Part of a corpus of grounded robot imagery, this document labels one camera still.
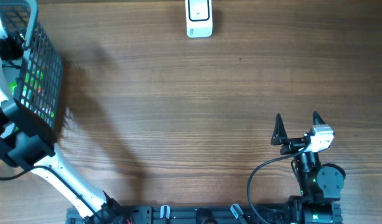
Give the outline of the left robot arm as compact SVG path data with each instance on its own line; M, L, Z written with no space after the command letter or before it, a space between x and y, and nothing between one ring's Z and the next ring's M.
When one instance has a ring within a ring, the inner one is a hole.
M0 105L0 159L53 185L71 201L84 223L121 223L125 219L120 204L66 160L47 122L15 98Z

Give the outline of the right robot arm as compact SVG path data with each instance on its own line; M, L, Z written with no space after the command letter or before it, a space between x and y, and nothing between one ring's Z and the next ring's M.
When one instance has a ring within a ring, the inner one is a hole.
M313 126L301 138L289 138L280 114L276 115L271 144L281 146L280 155L292 158L291 167L300 195L284 204L284 223L341 223L340 206L346 173L336 164L322 164L319 152L335 139L334 130L313 112Z

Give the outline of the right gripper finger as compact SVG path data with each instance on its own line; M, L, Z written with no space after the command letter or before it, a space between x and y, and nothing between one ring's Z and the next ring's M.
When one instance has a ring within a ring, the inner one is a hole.
M274 131L271 138L271 145L282 145L287 142L287 133L284 127L284 123L281 115L278 113L276 115L276 122L274 125Z
M317 111L313 112L313 125L321 125L325 124L325 121L321 118Z

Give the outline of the green snack bag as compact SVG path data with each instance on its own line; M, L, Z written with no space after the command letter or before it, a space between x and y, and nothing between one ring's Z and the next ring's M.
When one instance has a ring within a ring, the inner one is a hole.
M16 81L12 82L9 84L9 90L12 95L14 95L15 89L17 88L17 83Z

